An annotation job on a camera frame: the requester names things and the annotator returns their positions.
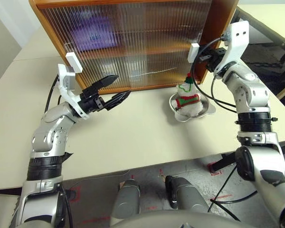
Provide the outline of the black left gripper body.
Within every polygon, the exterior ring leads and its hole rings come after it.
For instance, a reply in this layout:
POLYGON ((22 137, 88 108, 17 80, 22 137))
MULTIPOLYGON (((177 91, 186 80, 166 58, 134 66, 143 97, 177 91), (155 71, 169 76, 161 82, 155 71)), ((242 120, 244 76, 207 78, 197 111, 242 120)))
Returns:
POLYGON ((105 102, 98 93, 101 88, 103 87, 90 86, 80 94, 80 108, 85 113, 100 111, 105 108, 105 102))

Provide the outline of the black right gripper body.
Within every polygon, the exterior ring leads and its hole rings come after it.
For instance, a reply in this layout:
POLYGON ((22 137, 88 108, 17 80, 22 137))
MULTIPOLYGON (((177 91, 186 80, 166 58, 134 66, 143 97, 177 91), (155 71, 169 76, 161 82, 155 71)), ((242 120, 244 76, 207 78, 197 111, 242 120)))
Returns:
POLYGON ((222 61, 225 53, 226 53, 226 49, 223 47, 217 48, 217 49, 212 49, 212 48, 208 48, 206 50, 206 69, 213 73, 215 68, 219 65, 219 63, 222 61))

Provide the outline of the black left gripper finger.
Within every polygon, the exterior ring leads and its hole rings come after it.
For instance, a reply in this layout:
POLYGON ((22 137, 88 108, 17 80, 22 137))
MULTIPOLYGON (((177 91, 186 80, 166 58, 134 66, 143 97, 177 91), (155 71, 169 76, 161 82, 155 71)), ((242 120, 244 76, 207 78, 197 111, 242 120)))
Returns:
POLYGON ((131 90, 122 91, 122 92, 117 93, 116 95, 112 96, 112 98, 109 101, 105 103, 104 108, 107 111, 113 109, 114 107, 121 104, 129 96, 130 93, 131 93, 131 90))
POLYGON ((89 87, 89 93, 90 94, 98 93, 100 89, 111 85, 118 77, 119 77, 118 75, 109 75, 104 78, 101 78, 100 80, 96 81, 89 87))

